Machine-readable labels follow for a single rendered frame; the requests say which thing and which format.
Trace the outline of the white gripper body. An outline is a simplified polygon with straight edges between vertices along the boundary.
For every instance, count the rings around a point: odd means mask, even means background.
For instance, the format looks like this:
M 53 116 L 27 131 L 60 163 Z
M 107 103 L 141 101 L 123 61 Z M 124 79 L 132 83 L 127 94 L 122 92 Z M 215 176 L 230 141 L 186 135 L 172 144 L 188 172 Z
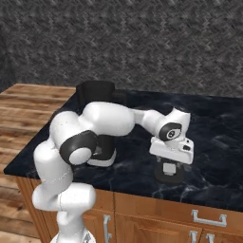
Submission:
M 191 164 L 194 159 L 194 142 L 188 138 L 162 141 L 153 137 L 149 153 L 157 157 Z

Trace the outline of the black blender lid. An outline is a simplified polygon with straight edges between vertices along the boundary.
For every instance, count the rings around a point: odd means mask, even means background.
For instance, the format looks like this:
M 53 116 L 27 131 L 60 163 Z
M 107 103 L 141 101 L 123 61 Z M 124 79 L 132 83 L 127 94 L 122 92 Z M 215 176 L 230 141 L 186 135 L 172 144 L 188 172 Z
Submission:
M 179 162 L 163 159 L 155 166 L 155 179 L 162 184 L 179 185 L 184 180 L 184 167 Z

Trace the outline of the wide wooden drawer front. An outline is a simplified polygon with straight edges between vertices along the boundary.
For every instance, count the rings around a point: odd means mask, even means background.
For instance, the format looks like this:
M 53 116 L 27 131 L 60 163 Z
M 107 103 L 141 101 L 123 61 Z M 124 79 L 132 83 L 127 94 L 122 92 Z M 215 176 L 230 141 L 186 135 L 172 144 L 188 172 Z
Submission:
M 114 205 L 115 211 L 122 215 L 147 217 L 154 220 L 193 225 L 228 234 L 243 235 L 243 213 L 240 212 L 123 193 L 114 194 Z M 191 215 L 192 210 L 198 210 L 200 218 L 211 220 L 219 220 L 220 215 L 226 215 L 227 227 L 195 223 Z

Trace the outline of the wooden cupboard door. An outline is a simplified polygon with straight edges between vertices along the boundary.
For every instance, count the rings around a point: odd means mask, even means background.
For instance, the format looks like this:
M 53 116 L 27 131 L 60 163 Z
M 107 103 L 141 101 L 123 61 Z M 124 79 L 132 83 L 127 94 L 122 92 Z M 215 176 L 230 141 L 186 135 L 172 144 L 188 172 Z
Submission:
M 84 214 L 84 225 L 93 234 L 96 243 L 104 243 L 103 216 L 110 215 L 108 231 L 112 234 L 109 243 L 116 243 L 114 213 L 102 210 L 90 210 Z
M 214 237 L 214 240 L 207 238 L 207 234 L 211 234 Z M 243 243 L 243 235 L 228 234 L 204 228 L 199 243 Z
M 117 243 L 191 243 L 190 231 L 197 232 L 199 242 L 202 229 L 163 220 L 116 214 Z

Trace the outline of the narrow wooden drawer front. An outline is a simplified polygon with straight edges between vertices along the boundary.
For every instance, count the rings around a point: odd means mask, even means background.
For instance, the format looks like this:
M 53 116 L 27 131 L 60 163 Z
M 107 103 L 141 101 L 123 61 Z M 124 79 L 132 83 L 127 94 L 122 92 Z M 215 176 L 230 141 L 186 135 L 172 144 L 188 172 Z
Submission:
M 114 211 L 114 195 L 110 191 L 96 189 L 96 203 L 94 205 L 95 210 L 102 211 Z

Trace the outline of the wooden island side panel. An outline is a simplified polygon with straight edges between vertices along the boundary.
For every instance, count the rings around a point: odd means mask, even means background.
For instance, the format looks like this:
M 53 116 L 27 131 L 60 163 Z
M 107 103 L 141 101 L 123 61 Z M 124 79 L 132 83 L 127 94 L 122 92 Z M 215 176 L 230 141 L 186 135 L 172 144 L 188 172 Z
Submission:
M 51 235 L 47 228 L 44 215 L 40 210 L 37 210 L 32 203 L 32 194 L 35 187 L 39 184 L 39 180 L 22 177 L 16 177 L 15 180 L 41 242 L 49 243 L 51 241 Z

